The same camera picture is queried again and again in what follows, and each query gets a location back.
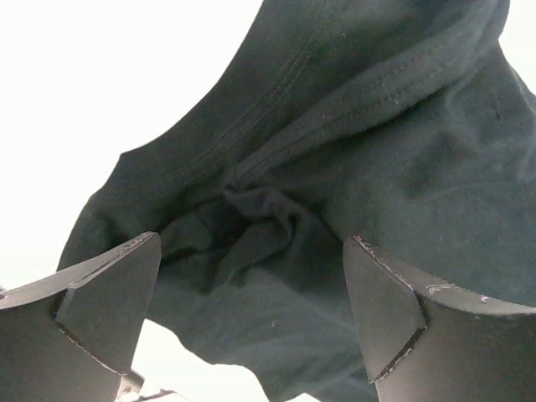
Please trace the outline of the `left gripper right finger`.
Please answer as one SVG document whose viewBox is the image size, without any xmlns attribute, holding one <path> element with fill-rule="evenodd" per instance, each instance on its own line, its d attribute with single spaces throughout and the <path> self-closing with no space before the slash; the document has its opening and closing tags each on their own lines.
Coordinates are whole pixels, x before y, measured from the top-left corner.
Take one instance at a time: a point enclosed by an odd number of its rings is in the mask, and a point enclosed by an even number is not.
<svg viewBox="0 0 536 402">
<path fill-rule="evenodd" d="M 459 287 L 353 236 L 343 268 L 380 401 L 533 402 L 535 310 Z"/>
</svg>

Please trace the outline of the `black t-shirt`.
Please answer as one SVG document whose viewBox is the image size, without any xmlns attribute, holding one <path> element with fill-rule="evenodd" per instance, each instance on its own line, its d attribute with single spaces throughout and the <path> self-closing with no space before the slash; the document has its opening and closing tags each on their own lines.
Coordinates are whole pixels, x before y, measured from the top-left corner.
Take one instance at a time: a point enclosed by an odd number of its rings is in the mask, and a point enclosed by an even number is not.
<svg viewBox="0 0 536 402">
<path fill-rule="evenodd" d="M 535 97 L 506 1 L 265 1 L 214 88 L 123 153 L 67 268 L 154 231 L 149 318 L 271 401 L 373 401 L 343 274 L 352 235 L 535 303 Z"/>
</svg>

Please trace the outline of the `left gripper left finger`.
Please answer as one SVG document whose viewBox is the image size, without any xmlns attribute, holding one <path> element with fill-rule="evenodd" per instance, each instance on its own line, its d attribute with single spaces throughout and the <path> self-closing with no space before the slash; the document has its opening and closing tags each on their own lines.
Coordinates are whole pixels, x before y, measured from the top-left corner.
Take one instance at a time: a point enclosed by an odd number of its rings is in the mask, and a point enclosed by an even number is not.
<svg viewBox="0 0 536 402">
<path fill-rule="evenodd" d="M 44 279 L 1 292 L 2 402 L 117 401 L 161 260 L 147 232 Z"/>
</svg>

